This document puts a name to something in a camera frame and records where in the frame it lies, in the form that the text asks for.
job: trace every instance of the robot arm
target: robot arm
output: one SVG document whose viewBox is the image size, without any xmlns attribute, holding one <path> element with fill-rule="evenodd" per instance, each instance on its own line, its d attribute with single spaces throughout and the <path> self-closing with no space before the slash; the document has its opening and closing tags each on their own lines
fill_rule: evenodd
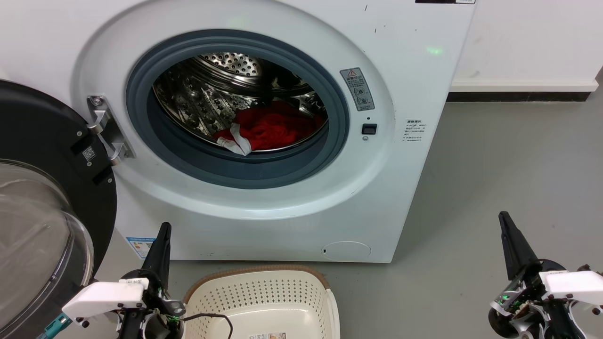
<svg viewBox="0 0 603 339">
<path fill-rule="evenodd" d="M 106 312 L 119 317 L 119 339 L 179 339 L 184 304 L 167 293 L 171 225 L 163 223 L 142 268 L 127 273 L 119 282 L 95 282 L 84 287 L 64 307 L 38 338 L 54 337 L 70 323 L 86 328 L 88 318 Z"/>
<path fill-rule="evenodd" d="M 538 259 L 507 212 L 499 214 L 502 243 L 511 283 L 490 303 L 490 325 L 501 337 L 522 339 L 586 339 L 572 308 L 578 302 L 603 306 L 603 276 L 588 265 L 569 272 L 560 264 Z"/>
</svg>

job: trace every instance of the white wall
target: white wall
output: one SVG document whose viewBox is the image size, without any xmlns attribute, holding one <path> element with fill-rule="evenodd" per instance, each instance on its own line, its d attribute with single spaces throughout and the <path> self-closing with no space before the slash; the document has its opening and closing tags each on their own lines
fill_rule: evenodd
<svg viewBox="0 0 603 339">
<path fill-rule="evenodd" d="M 478 0 L 453 92 L 591 92 L 602 0 Z"/>
</svg>

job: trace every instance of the door glass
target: door glass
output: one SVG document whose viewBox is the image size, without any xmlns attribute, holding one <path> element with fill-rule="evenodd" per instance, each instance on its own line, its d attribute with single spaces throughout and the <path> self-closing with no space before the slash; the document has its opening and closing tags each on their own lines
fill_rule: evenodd
<svg viewBox="0 0 603 339">
<path fill-rule="evenodd" d="M 61 190 L 37 171 L 0 163 L 0 233 L 0 329 L 41 305 L 74 246 L 87 249 L 79 252 L 90 259 L 80 269 L 91 270 L 87 232 L 69 213 Z"/>
</svg>

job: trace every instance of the warning label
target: warning label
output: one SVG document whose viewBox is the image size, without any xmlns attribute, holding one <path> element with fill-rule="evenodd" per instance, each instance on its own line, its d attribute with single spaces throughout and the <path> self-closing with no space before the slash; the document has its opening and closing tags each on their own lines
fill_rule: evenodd
<svg viewBox="0 0 603 339">
<path fill-rule="evenodd" d="M 354 97 L 356 109 L 374 109 L 373 96 L 368 89 L 367 82 L 364 79 L 364 75 L 360 68 L 343 69 L 339 73 L 341 73 L 341 76 L 346 81 L 347 87 L 350 89 L 350 93 L 352 93 L 352 96 Z"/>
<path fill-rule="evenodd" d="M 427 124 L 424 124 L 422 120 L 406 120 L 402 141 L 421 141 L 426 129 Z"/>
<path fill-rule="evenodd" d="M 151 245 L 153 245 L 153 241 L 155 238 L 129 238 L 126 237 L 126 240 L 130 243 L 134 252 L 141 259 L 145 259 L 147 254 L 149 253 L 149 249 L 151 249 Z"/>
</svg>

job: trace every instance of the gray rubber gasket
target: gray rubber gasket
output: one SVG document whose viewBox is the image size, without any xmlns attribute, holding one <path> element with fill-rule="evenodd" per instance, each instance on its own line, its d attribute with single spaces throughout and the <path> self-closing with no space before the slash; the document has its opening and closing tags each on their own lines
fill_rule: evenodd
<svg viewBox="0 0 603 339">
<path fill-rule="evenodd" d="M 151 86 L 173 64 L 195 55 L 231 51 L 254 55 L 288 68 L 318 93 L 327 109 L 328 128 L 312 141 L 290 150 L 251 153 L 247 157 L 200 142 L 163 113 Z M 333 77 L 294 47 L 256 33 L 205 30 L 168 39 L 145 54 L 133 69 L 126 106 L 142 140 L 174 168 L 216 185 L 260 189 L 290 185 L 327 166 L 345 144 L 349 113 L 345 96 Z"/>
</svg>

